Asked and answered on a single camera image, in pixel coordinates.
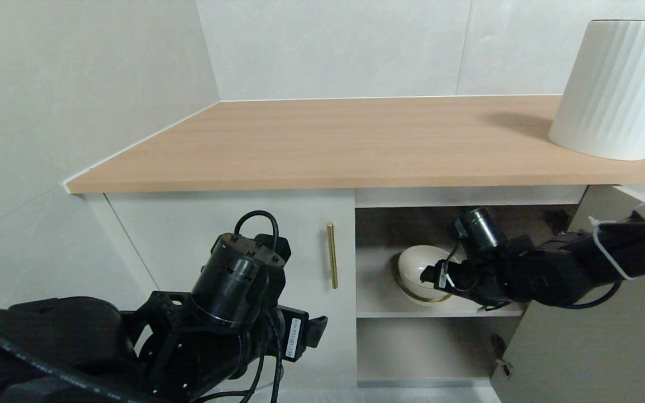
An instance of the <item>door hinge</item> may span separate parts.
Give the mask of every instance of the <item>door hinge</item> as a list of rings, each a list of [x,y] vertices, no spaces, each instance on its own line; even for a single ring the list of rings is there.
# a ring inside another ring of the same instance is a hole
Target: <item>door hinge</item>
[[[504,342],[504,339],[498,334],[492,334],[489,337],[489,341],[492,343],[492,349],[494,349],[494,356],[497,358],[497,364],[502,367],[502,372],[504,376],[509,380],[514,373],[514,366],[512,363],[504,360],[504,352],[507,350],[507,344]]]

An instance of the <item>open cabinet door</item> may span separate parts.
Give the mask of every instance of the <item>open cabinet door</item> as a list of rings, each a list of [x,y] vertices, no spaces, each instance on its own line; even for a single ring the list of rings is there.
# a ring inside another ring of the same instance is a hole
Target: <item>open cabinet door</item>
[[[641,203],[634,196],[620,186],[589,186],[571,230],[589,225],[589,215],[629,216]],[[637,211],[645,217],[645,204]],[[645,403],[645,276],[625,281],[596,308],[530,304],[491,382],[503,403]]]

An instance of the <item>white cabinet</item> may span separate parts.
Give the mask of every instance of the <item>white cabinet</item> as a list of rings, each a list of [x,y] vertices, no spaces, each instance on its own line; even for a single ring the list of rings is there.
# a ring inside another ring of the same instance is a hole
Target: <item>white cabinet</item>
[[[264,209],[276,216],[280,235],[292,248],[280,303],[330,318],[320,346],[285,365],[283,387],[488,385],[492,377],[504,403],[640,401],[645,277],[626,282],[617,296],[594,309],[532,303],[528,309],[512,304],[487,313],[456,297],[433,308],[413,304],[394,283],[391,262],[412,245],[450,248],[445,227],[464,211],[463,201],[501,204],[494,211],[507,237],[527,234],[538,244],[552,237],[543,212],[560,208],[542,204],[565,203],[564,209],[576,212],[571,228],[590,229],[588,216],[627,217],[645,195],[620,186],[589,186],[577,205],[580,189],[570,187],[549,197],[533,189],[491,188],[482,196],[446,190],[423,193],[422,201],[414,191],[359,191],[357,209],[352,189],[107,197],[161,290],[189,291],[217,236],[231,232],[241,215]],[[381,194],[387,196],[376,199]],[[332,288],[328,222],[335,225],[338,289]],[[241,232],[269,233],[269,222],[256,217]],[[497,368],[492,334],[509,344],[504,355],[514,367],[509,378]],[[272,378],[272,362],[267,360],[262,385]],[[221,388],[247,387],[252,373]]]
[[[284,387],[341,388],[356,385],[355,217],[352,189],[107,194],[131,242],[161,290],[190,291],[218,235],[233,232],[238,218],[263,209],[277,219],[290,242],[287,285],[279,299],[328,327],[317,349],[285,364]],[[333,222],[339,288],[333,289],[326,224]],[[241,234],[271,233],[264,217],[249,219]],[[263,385],[272,377],[272,363]],[[234,382],[248,387],[246,377]]]

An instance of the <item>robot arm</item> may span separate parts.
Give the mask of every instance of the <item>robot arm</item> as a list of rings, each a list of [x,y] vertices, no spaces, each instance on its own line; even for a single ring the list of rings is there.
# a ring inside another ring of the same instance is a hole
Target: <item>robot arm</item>
[[[272,235],[240,235],[256,215],[270,219]],[[277,303],[290,255],[274,217],[250,212],[233,233],[218,237],[190,293],[155,291],[132,312],[87,297],[0,310],[0,403],[247,401],[266,355],[277,362],[275,400],[282,361],[296,362],[316,347],[328,321]],[[153,335],[136,355],[133,346],[146,326]],[[205,395],[241,377],[255,359],[249,390]]]
[[[420,280],[489,310],[529,301],[591,308],[611,298],[622,281],[645,275],[645,219],[638,212],[621,222],[596,223],[591,234],[563,233],[538,247],[528,236],[507,240],[486,207],[459,216],[450,232],[468,258],[440,260]],[[599,300],[576,304],[607,284],[614,286]]]

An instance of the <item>white bowl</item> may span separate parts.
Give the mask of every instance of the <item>white bowl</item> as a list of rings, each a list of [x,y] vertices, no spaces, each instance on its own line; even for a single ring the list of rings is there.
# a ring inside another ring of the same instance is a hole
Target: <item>white bowl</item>
[[[419,280],[419,276],[427,266],[434,266],[438,261],[445,259],[449,255],[450,252],[430,245],[417,245],[405,249],[400,255],[397,267],[402,284],[407,288],[407,291],[422,300],[434,300],[447,296],[444,291],[435,290],[432,283],[422,283]],[[452,262],[457,262],[455,257],[452,257]],[[404,294],[407,299],[422,306],[434,306],[442,302],[420,301],[414,296]]]

